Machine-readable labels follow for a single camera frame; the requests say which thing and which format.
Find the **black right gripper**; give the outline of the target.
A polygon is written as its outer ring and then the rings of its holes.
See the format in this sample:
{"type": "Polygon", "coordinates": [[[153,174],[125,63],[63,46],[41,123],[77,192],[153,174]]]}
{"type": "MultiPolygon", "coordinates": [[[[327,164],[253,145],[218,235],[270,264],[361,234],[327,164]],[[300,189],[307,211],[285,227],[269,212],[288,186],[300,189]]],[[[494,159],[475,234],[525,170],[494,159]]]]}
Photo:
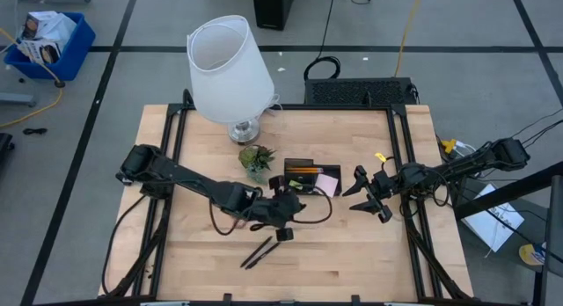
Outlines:
{"type": "Polygon", "coordinates": [[[359,193],[368,183],[368,201],[355,204],[349,209],[354,211],[362,211],[372,215],[378,215],[381,223],[387,223],[392,218],[392,212],[387,205],[384,205],[380,200],[388,199],[395,194],[396,184],[388,176],[384,170],[378,171],[373,175],[372,180],[369,182],[367,172],[361,165],[357,165],[354,170],[354,184],[349,187],[341,196],[347,197],[349,195],[359,193]]]}

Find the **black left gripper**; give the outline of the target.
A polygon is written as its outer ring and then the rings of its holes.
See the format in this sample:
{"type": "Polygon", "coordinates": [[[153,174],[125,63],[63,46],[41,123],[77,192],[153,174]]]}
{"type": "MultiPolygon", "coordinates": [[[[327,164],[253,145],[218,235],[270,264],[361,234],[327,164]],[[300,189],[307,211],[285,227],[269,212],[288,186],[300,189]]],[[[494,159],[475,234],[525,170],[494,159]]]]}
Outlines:
{"type": "Polygon", "coordinates": [[[290,241],[294,239],[294,232],[286,227],[286,223],[293,219],[295,214],[300,213],[306,205],[299,201],[299,197],[293,189],[286,187],[283,176],[276,176],[268,180],[269,188],[274,191],[274,196],[263,201],[266,213],[258,223],[253,224],[252,230],[258,231],[266,226],[276,227],[276,239],[278,241],[290,241]]]}

